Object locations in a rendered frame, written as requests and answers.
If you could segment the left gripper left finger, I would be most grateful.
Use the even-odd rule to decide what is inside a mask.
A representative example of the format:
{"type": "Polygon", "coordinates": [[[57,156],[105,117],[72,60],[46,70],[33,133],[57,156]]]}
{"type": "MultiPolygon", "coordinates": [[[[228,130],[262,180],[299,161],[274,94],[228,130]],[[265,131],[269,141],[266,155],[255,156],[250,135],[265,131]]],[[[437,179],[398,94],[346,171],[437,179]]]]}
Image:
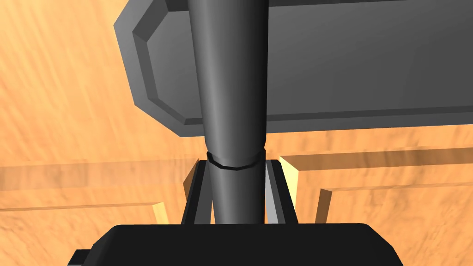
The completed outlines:
{"type": "Polygon", "coordinates": [[[186,205],[181,224],[210,224],[212,187],[207,160],[198,160],[184,180],[186,205]]]}

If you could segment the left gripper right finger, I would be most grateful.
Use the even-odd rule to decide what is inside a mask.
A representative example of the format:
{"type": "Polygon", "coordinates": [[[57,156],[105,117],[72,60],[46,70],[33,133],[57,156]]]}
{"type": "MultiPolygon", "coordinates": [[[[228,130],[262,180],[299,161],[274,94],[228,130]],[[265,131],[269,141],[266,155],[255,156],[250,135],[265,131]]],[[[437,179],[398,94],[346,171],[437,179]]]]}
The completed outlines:
{"type": "Polygon", "coordinates": [[[298,224],[290,191],[278,160],[266,160],[265,201],[269,224],[298,224]]]}

